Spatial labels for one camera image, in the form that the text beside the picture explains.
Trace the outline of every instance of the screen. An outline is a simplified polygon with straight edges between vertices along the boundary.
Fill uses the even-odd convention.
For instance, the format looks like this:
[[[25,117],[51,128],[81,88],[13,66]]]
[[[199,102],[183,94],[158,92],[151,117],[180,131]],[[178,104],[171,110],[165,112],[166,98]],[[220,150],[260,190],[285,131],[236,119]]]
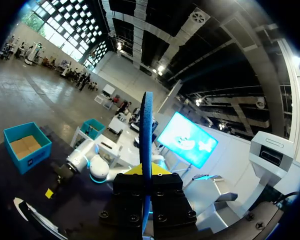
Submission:
[[[202,168],[218,144],[217,140],[178,112],[157,140],[198,169]]]

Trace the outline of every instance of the black table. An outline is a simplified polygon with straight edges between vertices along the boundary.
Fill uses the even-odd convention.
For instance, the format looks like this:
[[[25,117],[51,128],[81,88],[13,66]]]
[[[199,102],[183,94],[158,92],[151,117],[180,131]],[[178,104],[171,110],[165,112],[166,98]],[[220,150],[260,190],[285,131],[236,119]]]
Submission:
[[[13,203],[20,198],[32,205],[40,214],[53,224],[73,230],[82,224],[97,225],[101,212],[111,197],[112,190],[106,184],[96,184],[90,180],[89,170],[77,174],[72,181],[61,189],[53,199],[45,193],[56,179],[50,164],[65,163],[73,151],[49,127],[42,127],[43,133],[51,140],[50,157],[43,160],[24,175],[14,165],[4,143],[0,144],[0,227],[17,239],[38,239],[41,235],[19,214]]]

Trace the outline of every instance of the cardboard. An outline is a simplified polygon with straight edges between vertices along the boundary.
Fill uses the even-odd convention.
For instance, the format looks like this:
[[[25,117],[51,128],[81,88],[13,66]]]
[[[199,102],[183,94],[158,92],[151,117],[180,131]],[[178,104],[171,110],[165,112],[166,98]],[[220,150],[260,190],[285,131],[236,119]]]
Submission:
[[[41,148],[40,144],[32,135],[13,141],[10,145],[19,160]]]

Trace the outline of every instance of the ceiling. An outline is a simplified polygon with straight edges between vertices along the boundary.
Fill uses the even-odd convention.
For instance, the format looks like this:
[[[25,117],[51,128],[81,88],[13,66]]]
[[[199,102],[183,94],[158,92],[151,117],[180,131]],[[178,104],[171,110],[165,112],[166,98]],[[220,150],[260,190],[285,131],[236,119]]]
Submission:
[[[134,66],[168,89],[180,79],[179,99],[190,100],[191,109],[210,120],[200,124],[215,129],[223,124],[223,131],[248,140],[258,131],[289,137],[292,100],[276,42],[281,34],[255,1],[98,0],[94,5],[101,7],[112,50],[122,43]],[[161,76],[152,71],[160,65]],[[263,109],[256,105],[260,98]],[[197,99],[203,100],[198,108]]]

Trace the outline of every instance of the yellow block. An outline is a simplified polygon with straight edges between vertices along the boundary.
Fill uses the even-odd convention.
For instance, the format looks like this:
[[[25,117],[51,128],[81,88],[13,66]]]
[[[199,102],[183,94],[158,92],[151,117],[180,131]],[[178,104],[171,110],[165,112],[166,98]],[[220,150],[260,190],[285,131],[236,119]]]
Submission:
[[[151,163],[152,165],[152,175],[158,175],[158,174],[171,174],[171,172],[163,169],[162,167],[158,166],[155,163]],[[131,170],[127,171],[125,174],[138,174],[138,175],[142,175],[142,163],[139,164],[138,166],[135,166],[134,168],[132,168]]]
[[[46,196],[48,199],[50,199],[51,196],[52,196],[53,194],[54,194],[54,192],[51,191],[50,188],[48,188],[48,190],[47,190],[46,193],[45,193],[45,196]]]

